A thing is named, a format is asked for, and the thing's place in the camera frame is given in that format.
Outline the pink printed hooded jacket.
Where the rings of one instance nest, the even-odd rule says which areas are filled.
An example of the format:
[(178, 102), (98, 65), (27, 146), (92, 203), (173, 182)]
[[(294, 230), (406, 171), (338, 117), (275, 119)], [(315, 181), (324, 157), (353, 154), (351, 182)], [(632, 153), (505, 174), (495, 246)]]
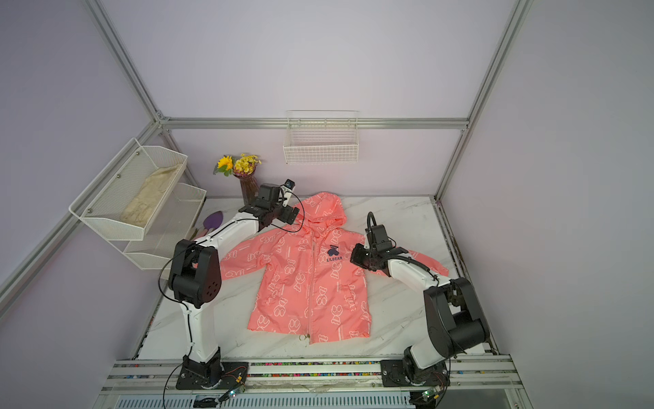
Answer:
[(223, 279), (264, 272), (249, 330), (303, 335), (311, 344), (368, 338), (365, 273), (350, 262), (364, 236), (344, 229), (346, 213), (335, 194), (315, 194), (298, 208), (291, 228), (260, 233), (221, 260)]

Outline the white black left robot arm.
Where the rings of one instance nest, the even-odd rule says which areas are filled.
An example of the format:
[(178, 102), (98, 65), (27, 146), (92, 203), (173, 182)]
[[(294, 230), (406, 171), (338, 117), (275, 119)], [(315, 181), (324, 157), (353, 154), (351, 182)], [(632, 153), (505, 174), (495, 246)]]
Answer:
[(170, 269), (170, 301), (178, 303), (186, 317), (188, 353), (182, 358), (177, 388), (214, 389), (224, 386), (228, 369), (221, 363), (216, 341), (214, 310), (209, 304), (222, 285), (221, 259), (236, 245), (279, 221), (293, 225), (300, 210), (290, 206), (296, 184), (288, 179), (282, 185), (263, 184), (251, 204), (216, 231), (196, 240), (180, 240), (173, 257), (165, 264)]

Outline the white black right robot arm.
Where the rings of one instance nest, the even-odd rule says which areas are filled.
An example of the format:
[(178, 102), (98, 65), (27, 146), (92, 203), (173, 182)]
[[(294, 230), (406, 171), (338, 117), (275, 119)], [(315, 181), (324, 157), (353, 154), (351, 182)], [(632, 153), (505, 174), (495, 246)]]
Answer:
[(386, 386), (447, 385), (446, 361), (490, 340), (476, 291), (466, 278), (451, 279), (395, 244), (373, 212), (366, 218), (367, 244), (357, 244), (350, 262), (403, 283), (424, 301), (427, 336), (403, 358), (381, 363)]

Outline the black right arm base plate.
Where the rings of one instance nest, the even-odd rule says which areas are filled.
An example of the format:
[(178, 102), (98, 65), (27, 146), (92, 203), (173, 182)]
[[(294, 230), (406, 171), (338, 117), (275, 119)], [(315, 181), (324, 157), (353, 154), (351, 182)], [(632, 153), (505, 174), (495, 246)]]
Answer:
[(384, 387), (445, 387), (449, 384), (444, 361), (425, 369), (418, 368), (408, 358), (382, 360), (380, 366)]

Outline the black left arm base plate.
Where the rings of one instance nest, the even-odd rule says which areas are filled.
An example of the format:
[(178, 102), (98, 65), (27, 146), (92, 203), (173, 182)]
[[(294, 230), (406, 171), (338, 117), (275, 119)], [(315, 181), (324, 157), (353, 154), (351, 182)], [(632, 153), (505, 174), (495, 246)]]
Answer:
[(175, 388), (177, 390), (234, 390), (244, 384), (247, 362), (216, 361), (213, 364), (185, 360)]

